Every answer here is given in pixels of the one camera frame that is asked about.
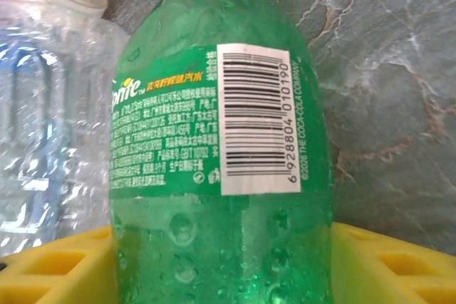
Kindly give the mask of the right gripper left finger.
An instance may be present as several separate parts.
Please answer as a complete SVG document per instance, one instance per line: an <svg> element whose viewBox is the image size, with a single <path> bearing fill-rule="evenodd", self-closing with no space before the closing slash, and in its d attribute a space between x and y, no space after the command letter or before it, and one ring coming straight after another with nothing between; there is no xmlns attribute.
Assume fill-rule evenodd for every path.
<svg viewBox="0 0 456 304"><path fill-rule="evenodd" d="M111 227L0 258L0 304L118 304Z"/></svg>

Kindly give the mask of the green Sprite plastic bottle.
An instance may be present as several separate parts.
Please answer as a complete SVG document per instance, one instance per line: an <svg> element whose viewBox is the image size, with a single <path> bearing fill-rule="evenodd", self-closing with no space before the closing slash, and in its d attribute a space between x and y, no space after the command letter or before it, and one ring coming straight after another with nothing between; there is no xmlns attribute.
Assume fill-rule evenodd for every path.
<svg viewBox="0 0 456 304"><path fill-rule="evenodd" d="M333 304L318 79L270 0L162 0L111 106L120 304Z"/></svg>

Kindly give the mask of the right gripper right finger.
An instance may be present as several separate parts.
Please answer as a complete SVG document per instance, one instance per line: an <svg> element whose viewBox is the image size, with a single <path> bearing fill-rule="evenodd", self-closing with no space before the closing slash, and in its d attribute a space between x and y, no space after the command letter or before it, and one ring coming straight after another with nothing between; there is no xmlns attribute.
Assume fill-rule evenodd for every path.
<svg viewBox="0 0 456 304"><path fill-rule="evenodd" d="M456 256L334 223L334 304L456 304Z"/></svg>

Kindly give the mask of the crushed clear bottle green cap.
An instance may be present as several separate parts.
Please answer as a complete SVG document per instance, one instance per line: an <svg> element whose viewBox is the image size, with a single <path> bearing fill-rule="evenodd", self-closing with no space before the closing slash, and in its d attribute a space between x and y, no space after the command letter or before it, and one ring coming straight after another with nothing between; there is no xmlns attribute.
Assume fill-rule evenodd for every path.
<svg viewBox="0 0 456 304"><path fill-rule="evenodd" d="M108 223L108 0L0 0L0 257Z"/></svg>

